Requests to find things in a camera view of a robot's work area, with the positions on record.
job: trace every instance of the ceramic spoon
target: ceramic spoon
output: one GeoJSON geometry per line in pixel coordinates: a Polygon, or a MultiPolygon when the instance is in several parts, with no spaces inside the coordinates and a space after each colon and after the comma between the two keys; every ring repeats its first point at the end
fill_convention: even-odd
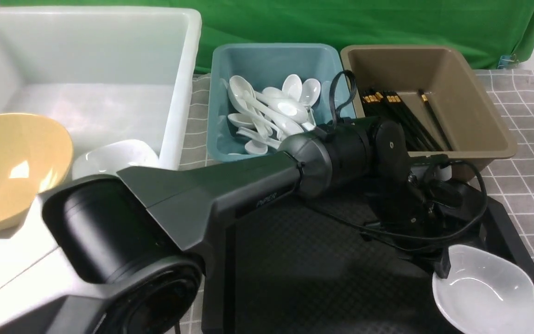
{"type": "MultiPolygon", "coordinates": [[[[260,116],[258,112],[254,108],[252,108],[252,106],[248,106],[246,102],[240,98],[240,94],[237,94],[235,92],[235,91],[240,92],[241,90],[239,89],[239,87],[244,87],[246,86],[246,84],[248,84],[248,82],[246,81],[246,79],[242,78],[241,76],[232,76],[229,79],[229,89],[228,89],[229,100],[231,101],[235,110],[237,112],[240,112],[240,114],[246,114],[247,116],[254,114],[255,116],[260,116]]],[[[273,131],[269,129],[267,125],[261,124],[261,122],[257,121],[256,119],[253,119],[253,123],[257,131],[261,135],[261,137],[267,138],[273,134],[273,131]]]]}
{"type": "Polygon", "coordinates": [[[265,114],[265,116],[269,116],[273,123],[275,123],[275,125],[280,128],[286,135],[296,135],[298,133],[304,132],[304,129],[302,129],[302,127],[299,126],[298,123],[292,121],[286,116],[283,116],[282,114],[279,114],[275,110],[271,110],[266,105],[257,101],[257,99],[252,98],[247,91],[244,93],[243,99],[248,102],[248,104],[257,108],[258,111],[265,114]]]}
{"type": "Polygon", "coordinates": [[[307,131],[314,129],[314,124],[310,122],[310,116],[306,107],[293,99],[286,97],[286,94],[275,88],[267,87],[263,93],[255,91],[257,99],[266,103],[270,108],[280,114],[291,118],[294,122],[302,125],[307,131]]]}
{"type": "Polygon", "coordinates": [[[288,75],[281,90],[292,99],[299,101],[302,95],[302,80],[296,74],[288,75]]]}
{"type": "Polygon", "coordinates": [[[264,117],[257,116],[251,112],[245,111],[244,114],[229,114],[228,120],[237,128],[247,128],[247,129],[254,129],[254,121],[260,122],[268,127],[269,129],[269,136],[273,135],[273,131],[275,130],[279,134],[281,133],[281,129],[278,128],[275,124],[269,122],[264,117]]]}
{"type": "Polygon", "coordinates": [[[275,110],[271,110],[254,98],[253,95],[251,95],[251,93],[254,93],[254,89],[250,83],[244,80],[244,78],[239,77],[237,80],[231,80],[229,91],[231,91],[231,94],[234,95],[236,99],[241,99],[242,102],[246,102],[250,104],[250,106],[257,108],[257,110],[265,114],[265,116],[269,116],[275,125],[286,135],[296,135],[304,131],[301,126],[290,120],[290,118],[279,114],[275,110]]]}
{"type": "Polygon", "coordinates": [[[299,103],[306,109],[312,108],[318,101],[319,96],[320,82],[314,78],[310,78],[302,84],[302,95],[300,96],[299,103]]]}
{"type": "Polygon", "coordinates": [[[270,97],[263,95],[258,91],[255,92],[255,97],[267,104],[269,108],[279,112],[283,116],[291,118],[292,121],[302,124],[308,120],[308,112],[306,108],[297,101],[290,98],[270,97]]]}
{"type": "Polygon", "coordinates": [[[236,131],[236,134],[243,135],[244,137],[250,138],[251,141],[258,141],[261,144],[270,146],[271,148],[275,148],[275,149],[280,148],[281,141],[275,140],[273,138],[261,138],[261,136],[258,133],[250,129],[239,128],[238,131],[236,131]]]}
{"type": "Polygon", "coordinates": [[[237,128],[247,128],[247,129],[254,129],[255,125],[253,123],[253,120],[250,118],[250,116],[244,115],[244,114],[229,114],[228,120],[230,123],[232,123],[233,126],[237,128]]]}
{"type": "Polygon", "coordinates": [[[267,145],[263,144],[262,142],[251,139],[246,144],[244,144],[244,150],[246,150],[246,153],[248,154],[263,155],[263,154],[267,154],[267,151],[269,149],[267,148],[267,145]]]}

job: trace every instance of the gray checkered tablecloth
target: gray checkered tablecloth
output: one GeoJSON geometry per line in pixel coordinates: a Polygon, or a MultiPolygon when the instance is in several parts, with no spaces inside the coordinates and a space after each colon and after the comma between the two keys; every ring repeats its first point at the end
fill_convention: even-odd
{"type": "MultiPolygon", "coordinates": [[[[476,71],[519,144],[513,159],[494,161],[483,171],[488,193],[502,202],[534,260],[534,71],[476,71]]],[[[210,76],[193,80],[181,169],[217,163],[207,155],[210,76]]],[[[201,334],[203,290],[181,320],[184,334],[201,334]]]]}

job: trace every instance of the green backdrop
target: green backdrop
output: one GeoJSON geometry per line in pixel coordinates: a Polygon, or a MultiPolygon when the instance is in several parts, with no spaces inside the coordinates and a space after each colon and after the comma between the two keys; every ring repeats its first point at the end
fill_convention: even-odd
{"type": "Polygon", "coordinates": [[[1,0],[2,6],[117,5],[197,9],[203,30],[197,69],[213,50],[246,42],[447,45],[473,68],[502,55],[530,57],[534,0],[1,0]]]}

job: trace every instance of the light blue plastic bin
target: light blue plastic bin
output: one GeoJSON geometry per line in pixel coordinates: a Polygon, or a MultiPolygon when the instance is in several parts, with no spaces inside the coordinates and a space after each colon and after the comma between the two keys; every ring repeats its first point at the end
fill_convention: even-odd
{"type": "MultiPolygon", "coordinates": [[[[208,114],[207,150],[216,161],[228,162],[254,158],[246,154],[245,137],[236,135],[236,127],[231,125],[228,114],[235,112],[228,99],[228,81],[231,76],[241,76],[248,80],[256,91],[265,87],[281,89],[286,77],[298,74],[305,81],[315,78],[321,82],[322,93],[313,106],[317,123],[331,120],[329,90],[331,81],[341,72],[339,53],[324,44],[230,44],[222,45],[214,51],[211,64],[210,103],[208,114]]],[[[335,91],[335,105],[350,96],[345,78],[341,78],[335,91]]],[[[355,118],[354,107],[350,103],[343,108],[341,116],[355,118]]]]}

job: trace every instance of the black mat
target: black mat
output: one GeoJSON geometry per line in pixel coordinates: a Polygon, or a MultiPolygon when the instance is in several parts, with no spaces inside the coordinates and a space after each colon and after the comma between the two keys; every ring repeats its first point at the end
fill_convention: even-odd
{"type": "MultiPolygon", "coordinates": [[[[355,196],[319,205],[356,223],[373,217],[355,196]]],[[[241,222],[235,240],[236,333],[460,333],[438,311],[428,275],[298,201],[241,222]]]]}

